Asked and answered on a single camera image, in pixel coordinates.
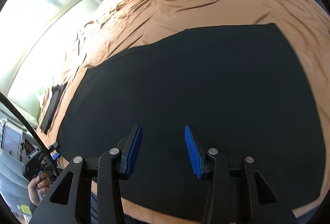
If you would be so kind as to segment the person's left hand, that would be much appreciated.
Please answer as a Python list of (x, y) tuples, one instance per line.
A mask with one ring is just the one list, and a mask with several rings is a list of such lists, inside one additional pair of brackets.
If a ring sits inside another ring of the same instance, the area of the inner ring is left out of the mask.
[(30, 202), (37, 207), (41, 202), (40, 197), (48, 193), (51, 185), (52, 182), (46, 173), (33, 178), (27, 188)]

